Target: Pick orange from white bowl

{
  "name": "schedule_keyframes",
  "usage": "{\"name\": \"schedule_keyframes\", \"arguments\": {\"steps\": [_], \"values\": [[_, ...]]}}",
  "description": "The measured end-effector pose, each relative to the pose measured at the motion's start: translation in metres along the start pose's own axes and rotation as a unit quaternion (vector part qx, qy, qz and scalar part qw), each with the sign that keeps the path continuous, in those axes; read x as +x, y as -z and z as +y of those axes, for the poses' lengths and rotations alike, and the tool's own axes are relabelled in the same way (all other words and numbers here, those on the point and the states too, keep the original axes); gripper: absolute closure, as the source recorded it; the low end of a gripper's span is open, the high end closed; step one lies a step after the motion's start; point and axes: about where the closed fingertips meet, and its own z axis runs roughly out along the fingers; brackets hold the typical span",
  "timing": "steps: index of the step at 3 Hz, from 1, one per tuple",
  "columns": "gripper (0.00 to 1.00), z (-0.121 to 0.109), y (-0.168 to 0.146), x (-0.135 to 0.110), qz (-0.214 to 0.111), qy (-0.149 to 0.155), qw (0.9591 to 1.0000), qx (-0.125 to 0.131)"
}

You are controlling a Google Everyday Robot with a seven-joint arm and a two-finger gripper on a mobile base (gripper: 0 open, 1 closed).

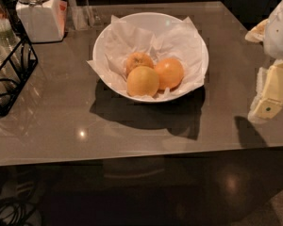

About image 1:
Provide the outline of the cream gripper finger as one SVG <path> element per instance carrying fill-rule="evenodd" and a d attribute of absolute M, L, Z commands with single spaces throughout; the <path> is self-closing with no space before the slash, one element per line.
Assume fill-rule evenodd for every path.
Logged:
<path fill-rule="evenodd" d="M 265 19 L 254 26 L 250 31 L 245 35 L 245 39 L 251 42 L 263 42 L 265 27 L 268 23 L 268 20 Z"/>
<path fill-rule="evenodd" d="M 283 60 L 277 59 L 268 69 L 260 68 L 256 93 L 248 113 L 248 120 L 264 123 L 283 108 Z"/>

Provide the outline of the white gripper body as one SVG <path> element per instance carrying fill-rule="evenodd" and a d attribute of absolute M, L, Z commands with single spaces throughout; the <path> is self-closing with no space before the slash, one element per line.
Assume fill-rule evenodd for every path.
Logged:
<path fill-rule="evenodd" d="M 264 52 L 275 59 L 283 59 L 283 0 L 270 14 L 265 25 Z"/>

